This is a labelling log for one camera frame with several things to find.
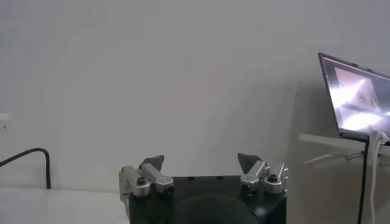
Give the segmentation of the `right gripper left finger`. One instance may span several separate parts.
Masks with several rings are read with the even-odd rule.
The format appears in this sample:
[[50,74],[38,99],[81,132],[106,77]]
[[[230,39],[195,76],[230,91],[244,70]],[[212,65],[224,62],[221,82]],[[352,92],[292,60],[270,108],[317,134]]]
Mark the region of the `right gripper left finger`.
[[173,178],[161,173],[164,160],[163,155],[157,155],[145,158],[137,168],[122,167],[118,174],[120,197],[128,197],[130,194],[146,197],[150,194],[152,186],[159,194],[172,194]]

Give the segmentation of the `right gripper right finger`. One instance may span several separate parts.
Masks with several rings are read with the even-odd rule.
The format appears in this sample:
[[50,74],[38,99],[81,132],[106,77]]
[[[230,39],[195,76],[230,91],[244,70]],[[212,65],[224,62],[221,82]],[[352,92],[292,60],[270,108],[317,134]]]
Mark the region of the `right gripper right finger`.
[[257,155],[238,153],[243,174],[239,178],[241,192],[254,194],[260,187],[268,194],[286,194],[288,167],[284,163],[269,166]]

